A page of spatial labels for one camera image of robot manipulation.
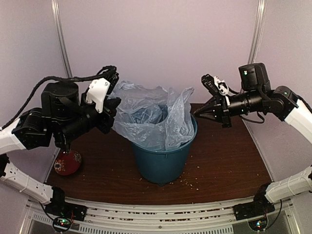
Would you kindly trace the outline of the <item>red floral bowl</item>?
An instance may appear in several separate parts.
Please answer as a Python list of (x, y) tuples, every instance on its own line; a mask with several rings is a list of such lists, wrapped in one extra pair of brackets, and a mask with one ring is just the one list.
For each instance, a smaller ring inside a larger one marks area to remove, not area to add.
[(74, 174), (82, 163), (81, 154), (77, 151), (60, 151), (55, 162), (54, 170), (61, 176)]

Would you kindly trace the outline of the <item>translucent blue plastic trash bag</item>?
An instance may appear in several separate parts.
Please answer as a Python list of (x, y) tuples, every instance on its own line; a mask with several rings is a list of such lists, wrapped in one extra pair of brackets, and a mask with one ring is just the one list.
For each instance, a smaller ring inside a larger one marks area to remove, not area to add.
[(121, 99), (113, 130), (148, 150), (175, 150), (195, 136), (189, 103), (193, 92), (193, 87), (179, 93), (122, 81), (109, 97)]

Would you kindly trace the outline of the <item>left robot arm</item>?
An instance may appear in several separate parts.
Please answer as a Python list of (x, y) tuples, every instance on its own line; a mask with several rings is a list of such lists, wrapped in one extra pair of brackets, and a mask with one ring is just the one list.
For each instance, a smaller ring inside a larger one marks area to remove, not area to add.
[(72, 141), (95, 127), (109, 133), (121, 103), (119, 97), (108, 98), (113, 88), (111, 82), (101, 78), (92, 81), (79, 96), (75, 83), (48, 83), (41, 94), (41, 107), (24, 112), (0, 132), (1, 181), (43, 205), (50, 205), (59, 216), (68, 215), (70, 205), (65, 202), (65, 192), (22, 172), (7, 153), (48, 147), (51, 140), (56, 147), (69, 151)]

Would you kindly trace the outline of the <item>left aluminium frame post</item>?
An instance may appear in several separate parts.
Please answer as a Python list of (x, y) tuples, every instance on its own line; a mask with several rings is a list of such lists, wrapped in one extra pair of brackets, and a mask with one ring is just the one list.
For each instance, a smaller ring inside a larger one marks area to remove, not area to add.
[(63, 62), (64, 70), (67, 75), (67, 77), (72, 78), (72, 69), (70, 66), (70, 61), (66, 49), (66, 43), (65, 43), (65, 37), (63, 33), (63, 27), (61, 22), (61, 15), (59, 10), (59, 1), (58, 0), (51, 0), (51, 6), (52, 6), (52, 14), (55, 22), (57, 37), (58, 37), (58, 43), (60, 47), (60, 53), (61, 53), (61, 59)]

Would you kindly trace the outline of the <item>right aluminium frame post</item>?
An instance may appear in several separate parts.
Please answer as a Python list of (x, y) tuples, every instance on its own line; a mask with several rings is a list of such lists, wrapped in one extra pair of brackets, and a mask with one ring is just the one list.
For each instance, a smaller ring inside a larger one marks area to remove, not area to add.
[(260, 49), (265, 25), (267, 2), (268, 2), (267, 0), (259, 0), (257, 3), (257, 11), (253, 27), (252, 42), (247, 61), (248, 64), (255, 62), (257, 53), (259, 52)]

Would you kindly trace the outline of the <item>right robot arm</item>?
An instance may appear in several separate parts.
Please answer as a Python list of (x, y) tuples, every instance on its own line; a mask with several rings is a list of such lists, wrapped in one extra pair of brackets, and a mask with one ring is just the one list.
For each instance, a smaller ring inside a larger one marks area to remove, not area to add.
[[(271, 88), (265, 64), (252, 63), (239, 67), (242, 93), (233, 91), (217, 76), (201, 77), (202, 85), (212, 95), (195, 117), (220, 123), (223, 128), (232, 125), (234, 116), (256, 112), (272, 113), (280, 121), (295, 128), (307, 141), (312, 140), (312, 109), (309, 104), (290, 88)], [(262, 214), (269, 204), (312, 190), (311, 166), (278, 182), (262, 185), (250, 204), (254, 215)]]

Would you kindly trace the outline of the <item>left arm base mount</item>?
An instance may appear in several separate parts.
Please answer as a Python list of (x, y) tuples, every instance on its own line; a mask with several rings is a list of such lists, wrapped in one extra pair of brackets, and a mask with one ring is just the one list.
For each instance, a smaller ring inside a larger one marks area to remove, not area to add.
[(52, 204), (41, 205), (47, 217), (52, 220), (52, 227), (57, 233), (69, 231), (74, 226), (74, 221), (84, 221), (87, 207), (73, 203), (65, 203), (64, 207), (53, 206)]

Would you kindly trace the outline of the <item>teal plastic trash bin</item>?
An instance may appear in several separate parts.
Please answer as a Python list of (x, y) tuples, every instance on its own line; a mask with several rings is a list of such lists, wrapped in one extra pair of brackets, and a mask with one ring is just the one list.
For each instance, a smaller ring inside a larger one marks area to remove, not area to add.
[(137, 144), (131, 144), (137, 169), (144, 179), (158, 186), (164, 186), (181, 176), (198, 131), (195, 117), (191, 116), (191, 118), (194, 137), (176, 150), (150, 151)]

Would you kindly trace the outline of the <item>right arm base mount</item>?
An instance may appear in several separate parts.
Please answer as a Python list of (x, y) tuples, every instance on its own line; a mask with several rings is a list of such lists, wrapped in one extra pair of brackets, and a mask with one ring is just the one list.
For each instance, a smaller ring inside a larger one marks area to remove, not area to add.
[(265, 231), (269, 226), (268, 214), (275, 211), (270, 203), (252, 201), (233, 206), (236, 221), (247, 220), (249, 227), (256, 232)]

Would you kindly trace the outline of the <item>aluminium frame post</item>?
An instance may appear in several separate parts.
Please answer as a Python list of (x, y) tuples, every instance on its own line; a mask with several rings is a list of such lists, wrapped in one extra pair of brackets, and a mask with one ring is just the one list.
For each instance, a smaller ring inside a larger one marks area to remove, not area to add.
[(58, 37), (58, 43), (60, 47), (60, 53), (61, 53), (61, 59), (63, 62), (64, 70), (67, 75), (67, 77), (72, 78), (72, 69), (70, 66), (70, 61), (66, 49), (66, 43), (65, 43), (65, 37), (63, 33), (63, 27), (61, 22), (61, 15), (59, 10), (59, 1), (58, 0), (51, 0), (51, 6), (52, 6), (52, 14), (55, 22), (57, 37)]
[(257, 53), (259, 52), (260, 49), (265, 25), (267, 2), (268, 2), (267, 0), (259, 0), (257, 3), (257, 11), (253, 27), (252, 42), (247, 61), (248, 64), (255, 62)]

